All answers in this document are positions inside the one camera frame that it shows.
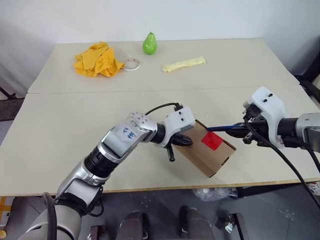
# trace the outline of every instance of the pear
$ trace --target pear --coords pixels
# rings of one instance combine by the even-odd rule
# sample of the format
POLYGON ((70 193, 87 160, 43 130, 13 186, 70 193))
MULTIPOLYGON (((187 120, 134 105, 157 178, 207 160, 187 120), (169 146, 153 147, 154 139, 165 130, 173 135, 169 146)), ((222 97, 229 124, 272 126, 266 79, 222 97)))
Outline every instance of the pear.
POLYGON ((142 44, 142 49, 145 54, 152 55, 157 50, 157 42, 156 42, 156 36, 150 32, 148 36, 146 36, 146 39, 144 40, 142 44))

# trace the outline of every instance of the red label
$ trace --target red label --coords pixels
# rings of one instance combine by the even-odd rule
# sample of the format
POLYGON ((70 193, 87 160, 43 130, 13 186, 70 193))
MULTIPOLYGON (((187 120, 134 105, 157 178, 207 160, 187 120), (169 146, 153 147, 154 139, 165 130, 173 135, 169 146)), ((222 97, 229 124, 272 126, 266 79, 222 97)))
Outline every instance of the red label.
POLYGON ((216 150, 220 146, 220 144, 223 143, 223 141, 224 140, 221 137, 211 131, 209 131, 201 140, 201 142, 203 142, 212 150, 216 150))

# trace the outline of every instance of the table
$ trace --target table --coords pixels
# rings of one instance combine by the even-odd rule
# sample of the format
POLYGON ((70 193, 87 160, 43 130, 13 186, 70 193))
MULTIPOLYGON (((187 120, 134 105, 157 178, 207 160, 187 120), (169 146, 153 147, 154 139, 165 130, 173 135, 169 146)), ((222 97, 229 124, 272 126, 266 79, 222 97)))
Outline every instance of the table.
MULTIPOLYGON (((146 112, 160 103, 178 101, 191 107, 195 117, 207 126, 229 125, 241 121, 242 100, 255 90, 256 87, 133 91, 126 92, 125 97, 123 92, 28 94, 0 147, 3 166, 0 195, 55 193, 76 163, 130 111, 146 112)), ((275 88, 273 92, 283 100, 289 116, 318 110, 298 85, 275 88)), ((170 108, 161 109, 154 112, 152 118, 161 121, 171 111, 170 108)), ((153 143, 142 143, 115 169, 104 190, 297 182, 289 167, 272 150, 255 144, 245 145, 241 139, 225 133, 219 135, 237 150, 211 178, 203 175, 178 151, 175 151, 176 161, 169 162, 165 149, 153 143)), ((305 179, 320 180, 306 151, 286 148, 283 152, 305 179)))
MULTIPOLYGON (((161 41, 154 56, 144 55, 140 42, 110 45, 119 58, 139 59, 141 68, 114 78, 84 77, 71 63, 90 43, 57 44, 0 146, 0 196, 55 194, 73 167, 132 111, 174 101, 191 107, 207 126, 234 124, 242 120, 242 103, 261 85, 282 99, 289 116, 319 111, 261 39, 161 41), (200 55, 206 64, 161 71, 164 64, 200 55)), ((162 121, 171 111, 159 109, 152 118, 162 121)), ((115 169, 104 191, 298 182, 272 150, 219 135, 237 150, 211 178, 178 151, 176 161, 169 162, 165 149, 142 143, 115 169)), ((307 181, 320 180, 306 151, 283 152, 307 181)))

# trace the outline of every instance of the yellow cloth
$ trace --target yellow cloth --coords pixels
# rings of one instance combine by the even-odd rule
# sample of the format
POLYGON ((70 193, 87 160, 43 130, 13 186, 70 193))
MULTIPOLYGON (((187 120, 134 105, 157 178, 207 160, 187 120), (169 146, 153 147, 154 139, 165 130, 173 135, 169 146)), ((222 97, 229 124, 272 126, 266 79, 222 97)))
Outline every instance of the yellow cloth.
POLYGON ((98 74, 112 77, 116 75, 124 63, 117 61, 112 47, 104 41, 96 43, 89 49, 75 56, 73 64, 75 71, 89 77, 96 77, 98 74))

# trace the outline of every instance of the cardboard box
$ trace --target cardboard box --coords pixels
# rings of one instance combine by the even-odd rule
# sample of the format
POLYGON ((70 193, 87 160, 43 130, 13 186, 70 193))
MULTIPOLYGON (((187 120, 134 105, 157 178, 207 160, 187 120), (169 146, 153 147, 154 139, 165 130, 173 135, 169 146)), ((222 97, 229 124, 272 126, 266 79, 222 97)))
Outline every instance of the cardboard box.
POLYGON ((194 128, 183 132, 193 141, 191 146, 174 146, 208 178, 225 164, 236 148, 196 120, 194 128))

